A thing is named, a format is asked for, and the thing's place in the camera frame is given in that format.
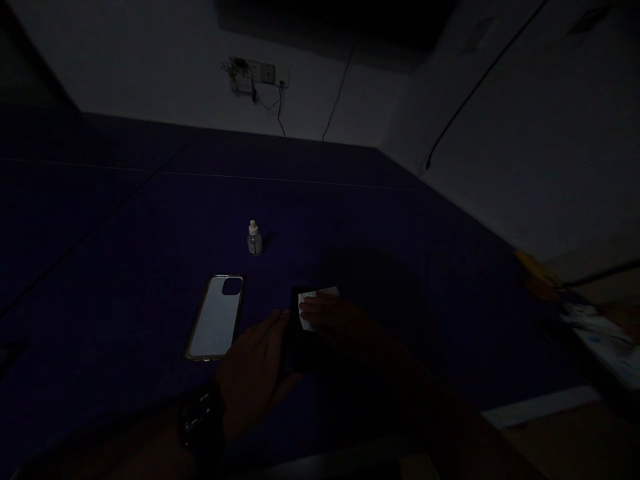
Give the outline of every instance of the forearm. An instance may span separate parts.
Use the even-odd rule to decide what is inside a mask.
[[[178,404],[72,439],[28,465],[22,479],[182,479],[194,471],[180,447]]]
[[[543,478],[514,446],[399,343],[376,362],[422,420],[443,478]]]

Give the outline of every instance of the wall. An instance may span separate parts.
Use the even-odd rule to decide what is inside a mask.
[[[463,64],[451,46],[459,36],[445,36],[452,54],[425,65],[411,80],[382,146],[514,246],[543,261],[613,235],[640,217],[636,33],[614,8],[589,34],[566,36],[598,4],[549,2],[487,76],[424,172],[424,154],[453,104],[463,98],[463,84],[477,78],[474,66],[481,62],[478,55],[476,65],[471,59]],[[459,13],[456,20],[462,22],[467,17]],[[445,82],[439,71],[449,72],[450,86],[438,87]],[[426,94],[417,96],[419,85]],[[430,113],[428,105],[433,106]],[[416,117],[419,109],[424,110]],[[419,128],[404,128],[408,121]]]
[[[213,0],[10,0],[30,38],[82,111],[281,135],[274,116],[229,90],[229,56],[291,70],[281,115],[287,135],[320,140],[352,45],[332,38],[326,57],[221,30]],[[326,140],[380,142],[408,75],[370,67],[356,49]],[[261,86],[269,104],[277,89]]]
[[[0,101],[57,106],[42,81],[0,28]]]

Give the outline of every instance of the wall switch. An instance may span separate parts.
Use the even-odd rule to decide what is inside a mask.
[[[275,66],[270,63],[263,63],[261,68],[262,83],[275,84]]]
[[[284,88],[289,88],[289,69],[276,67],[275,86],[279,87],[281,83]]]

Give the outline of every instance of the black smartphone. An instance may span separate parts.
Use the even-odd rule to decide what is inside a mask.
[[[341,356],[316,332],[306,331],[300,322],[298,295],[316,291],[313,287],[296,286],[291,290],[291,317],[287,325],[289,368],[296,372],[327,371],[341,361]]]

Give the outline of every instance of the dropper bottle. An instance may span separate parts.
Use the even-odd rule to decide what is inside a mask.
[[[247,242],[249,244],[250,254],[260,255],[262,253],[262,237],[260,236],[260,232],[258,232],[258,226],[255,224],[255,220],[251,220],[249,223]]]

